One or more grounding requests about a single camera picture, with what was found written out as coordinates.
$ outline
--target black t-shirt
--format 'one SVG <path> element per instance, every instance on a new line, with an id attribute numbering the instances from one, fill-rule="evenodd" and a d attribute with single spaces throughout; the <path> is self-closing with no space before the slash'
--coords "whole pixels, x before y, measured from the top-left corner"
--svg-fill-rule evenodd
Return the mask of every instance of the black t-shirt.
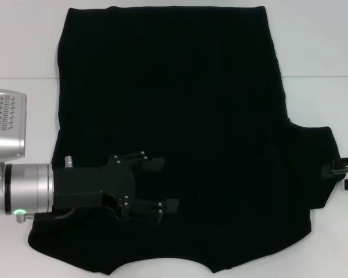
<path id="1" fill-rule="evenodd" d="M 287 117 L 264 7 L 70 9 L 58 65 L 53 167 L 143 150 L 165 171 L 138 174 L 137 196 L 180 207 L 160 226 L 102 207 L 35 221 L 46 255 L 106 274 L 162 257 L 229 269 L 305 237 L 338 181 L 321 179 L 339 157 L 330 128 Z"/>

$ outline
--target white table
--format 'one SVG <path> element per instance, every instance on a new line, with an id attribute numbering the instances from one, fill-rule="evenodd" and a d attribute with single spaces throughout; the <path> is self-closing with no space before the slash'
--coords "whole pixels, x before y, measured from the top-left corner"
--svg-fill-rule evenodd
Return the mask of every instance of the white table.
<path id="1" fill-rule="evenodd" d="M 49 163 L 52 157 L 58 129 L 56 48 L 67 9 L 113 5 L 266 6 L 290 118 L 302 126 L 332 127 L 340 154 L 348 156 L 348 0 L 0 0 L 0 88 L 28 97 L 26 158 L 19 163 Z M 348 278 L 343 183 L 311 218 L 313 232 L 302 241 L 232 270 L 213 275 L 195 262 L 156 259 L 122 266 L 112 277 Z M 31 249 L 31 224 L 0 217 L 0 277 L 105 277 Z"/>

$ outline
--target t-shirt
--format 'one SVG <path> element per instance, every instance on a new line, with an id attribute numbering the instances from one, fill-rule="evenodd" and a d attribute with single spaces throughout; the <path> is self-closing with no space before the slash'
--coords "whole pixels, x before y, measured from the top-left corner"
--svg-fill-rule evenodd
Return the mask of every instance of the t-shirt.
<path id="1" fill-rule="evenodd" d="M 34 221 L 28 242 L 51 257 L 108 275 L 151 258 L 230 269 L 310 233 L 340 178 L 321 178 L 331 129 L 288 118 L 264 7 L 70 9 L 58 66 L 53 167 L 145 151 L 165 168 L 136 174 L 137 197 L 180 206 L 160 225 L 104 207 Z"/>

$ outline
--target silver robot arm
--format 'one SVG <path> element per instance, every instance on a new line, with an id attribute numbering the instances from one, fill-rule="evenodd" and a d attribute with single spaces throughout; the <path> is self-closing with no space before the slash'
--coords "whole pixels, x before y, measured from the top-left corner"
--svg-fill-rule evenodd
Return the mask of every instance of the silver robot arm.
<path id="1" fill-rule="evenodd" d="M 157 223 L 177 211 L 177 199 L 135 196 L 134 171 L 163 171 L 164 158 L 149 159 L 141 151 L 112 154 L 102 167 L 73 167 L 70 156 L 54 170 L 51 164 L 6 164 L 24 157 L 25 141 L 26 95 L 0 89 L 0 214 L 14 214 L 19 223 L 63 219 L 78 207 L 105 206 L 119 220 Z M 57 215 L 54 209 L 69 212 Z"/>
<path id="2" fill-rule="evenodd" d="M 18 222 L 53 206 L 51 164 L 5 164 L 23 158 L 26 141 L 26 95 L 0 89 L 0 214 Z"/>

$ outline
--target vent grille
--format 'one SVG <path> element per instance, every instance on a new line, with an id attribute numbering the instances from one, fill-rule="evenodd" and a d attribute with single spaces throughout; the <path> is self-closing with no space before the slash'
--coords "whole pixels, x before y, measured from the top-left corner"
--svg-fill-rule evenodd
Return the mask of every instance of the vent grille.
<path id="1" fill-rule="evenodd" d="M 16 117 L 16 97 L 8 94 L 0 95 L 0 130 L 14 128 Z"/>

